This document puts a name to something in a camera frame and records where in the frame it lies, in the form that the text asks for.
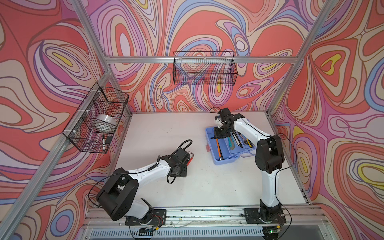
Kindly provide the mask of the yellow black utility knife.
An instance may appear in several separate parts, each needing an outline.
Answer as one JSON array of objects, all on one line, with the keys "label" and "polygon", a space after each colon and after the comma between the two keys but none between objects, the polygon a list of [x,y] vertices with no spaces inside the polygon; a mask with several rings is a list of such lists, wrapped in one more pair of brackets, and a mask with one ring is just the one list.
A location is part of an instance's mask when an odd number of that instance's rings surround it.
[{"label": "yellow black utility knife", "polygon": [[234,137],[234,139],[235,139],[237,145],[238,145],[240,148],[243,148],[242,142],[240,141],[238,135],[237,135],[235,132],[233,132],[232,135],[233,135],[233,137]]}]

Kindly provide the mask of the white pink tool box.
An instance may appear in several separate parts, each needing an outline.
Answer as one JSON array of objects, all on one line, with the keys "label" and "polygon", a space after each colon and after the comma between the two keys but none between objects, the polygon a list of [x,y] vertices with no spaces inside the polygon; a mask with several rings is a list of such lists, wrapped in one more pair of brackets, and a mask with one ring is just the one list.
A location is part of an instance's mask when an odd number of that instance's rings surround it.
[{"label": "white pink tool box", "polygon": [[215,139],[214,127],[205,129],[208,149],[215,165],[224,165],[235,162],[239,158],[254,157],[256,147],[252,148],[248,143],[238,145],[233,135],[225,139]]}]

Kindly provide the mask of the black hex key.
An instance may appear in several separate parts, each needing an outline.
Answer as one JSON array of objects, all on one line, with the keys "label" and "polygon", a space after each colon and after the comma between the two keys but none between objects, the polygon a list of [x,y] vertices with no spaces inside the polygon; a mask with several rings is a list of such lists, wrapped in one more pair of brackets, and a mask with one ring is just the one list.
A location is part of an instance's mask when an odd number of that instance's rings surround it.
[{"label": "black hex key", "polygon": [[224,159],[224,152],[223,152],[223,140],[222,139],[219,139],[219,143],[220,143],[220,147],[221,147],[221,151],[222,151],[222,155],[223,155],[223,159]]}]

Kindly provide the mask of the red sleeved hex key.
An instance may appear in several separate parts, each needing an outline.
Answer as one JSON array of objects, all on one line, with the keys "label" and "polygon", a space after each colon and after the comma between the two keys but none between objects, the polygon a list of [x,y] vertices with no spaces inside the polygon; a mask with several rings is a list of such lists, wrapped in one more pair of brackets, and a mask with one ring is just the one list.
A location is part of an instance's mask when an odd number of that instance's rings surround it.
[{"label": "red sleeved hex key", "polygon": [[189,160],[187,161],[187,165],[189,165],[191,163],[191,161],[193,160],[194,158],[194,153],[190,152],[190,151],[187,151],[187,153],[189,154]]}]

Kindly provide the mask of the teal utility knife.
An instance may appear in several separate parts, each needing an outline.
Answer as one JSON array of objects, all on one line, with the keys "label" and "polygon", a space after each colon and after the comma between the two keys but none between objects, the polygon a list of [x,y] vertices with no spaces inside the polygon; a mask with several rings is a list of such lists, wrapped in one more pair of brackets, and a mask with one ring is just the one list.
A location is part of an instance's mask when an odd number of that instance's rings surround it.
[{"label": "teal utility knife", "polygon": [[234,150],[235,149],[235,142],[234,142],[232,136],[227,137],[227,139],[228,139],[228,142],[229,142],[230,150],[231,151]]}]

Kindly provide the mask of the large screwdriver black yellow handle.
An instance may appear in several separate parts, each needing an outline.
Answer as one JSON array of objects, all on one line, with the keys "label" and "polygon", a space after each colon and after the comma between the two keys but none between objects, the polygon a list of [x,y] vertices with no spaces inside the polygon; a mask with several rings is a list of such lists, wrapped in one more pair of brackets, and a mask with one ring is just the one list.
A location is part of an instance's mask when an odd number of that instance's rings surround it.
[{"label": "large screwdriver black yellow handle", "polygon": [[253,144],[252,144],[248,139],[245,139],[245,140],[244,140],[244,144],[247,145],[247,146],[249,146],[250,148],[253,147]]}]

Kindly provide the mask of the orange sleeved hex key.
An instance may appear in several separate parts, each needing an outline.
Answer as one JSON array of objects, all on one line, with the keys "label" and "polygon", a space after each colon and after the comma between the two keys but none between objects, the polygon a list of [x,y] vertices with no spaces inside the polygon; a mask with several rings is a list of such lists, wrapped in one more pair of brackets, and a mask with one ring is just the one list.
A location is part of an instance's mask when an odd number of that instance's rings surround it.
[{"label": "orange sleeved hex key", "polygon": [[219,139],[216,139],[216,144],[217,144],[217,149],[218,149],[219,160],[221,161],[223,159],[223,155],[222,155]]}]

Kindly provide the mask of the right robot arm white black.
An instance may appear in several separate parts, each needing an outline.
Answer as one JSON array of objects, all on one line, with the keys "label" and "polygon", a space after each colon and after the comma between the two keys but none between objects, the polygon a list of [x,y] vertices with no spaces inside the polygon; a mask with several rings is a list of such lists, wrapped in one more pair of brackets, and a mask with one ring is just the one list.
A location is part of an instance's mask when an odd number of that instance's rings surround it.
[{"label": "right robot arm white black", "polygon": [[215,121],[215,138],[224,139],[231,134],[240,133],[256,147],[255,163],[262,172],[263,184],[260,215],[267,218],[278,214],[282,210],[282,204],[278,200],[278,172],[285,161],[281,137],[263,132],[245,116],[232,114],[228,108],[218,111]]}]

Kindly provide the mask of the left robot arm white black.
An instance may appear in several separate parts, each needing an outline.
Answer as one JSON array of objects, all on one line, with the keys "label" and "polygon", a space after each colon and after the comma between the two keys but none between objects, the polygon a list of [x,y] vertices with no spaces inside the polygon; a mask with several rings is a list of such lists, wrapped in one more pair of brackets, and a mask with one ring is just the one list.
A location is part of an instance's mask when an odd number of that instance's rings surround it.
[{"label": "left robot arm white black", "polygon": [[173,153],[158,156],[154,163],[142,168],[115,170],[103,179],[105,183],[96,196],[99,207],[104,209],[113,221],[132,218],[140,225],[152,225],[154,219],[160,220],[151,204],[143,198],[137,200],[136,194],[140,187],[159,179],[166,178],[168,184],[173,184],[177,178],[185,178],[188,165],[194,156],[192,152],[187,151],[192,143],[191,139],[185,140]]}]

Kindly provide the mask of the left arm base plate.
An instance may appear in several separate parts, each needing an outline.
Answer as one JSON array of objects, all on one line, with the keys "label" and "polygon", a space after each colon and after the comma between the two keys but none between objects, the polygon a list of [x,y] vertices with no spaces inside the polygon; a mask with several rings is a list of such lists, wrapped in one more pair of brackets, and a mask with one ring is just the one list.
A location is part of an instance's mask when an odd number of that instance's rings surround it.
[{"label": "left arm base plate", "polygon": [[152,226],[161,227],[166,223],[166,209],[151,209],[142,219],[126,217],[126,226]]}]

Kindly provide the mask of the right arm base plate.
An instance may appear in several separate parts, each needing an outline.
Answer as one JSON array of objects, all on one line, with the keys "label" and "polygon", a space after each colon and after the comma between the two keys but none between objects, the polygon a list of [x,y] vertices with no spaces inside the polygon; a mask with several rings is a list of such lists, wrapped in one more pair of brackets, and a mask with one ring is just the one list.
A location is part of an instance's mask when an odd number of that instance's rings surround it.
[{"label": "right arm base plate", "polygon": [[287,223],[286,217],[281,209],[245,208],[241,216],[246,219],[247,224],[284,225]]}]

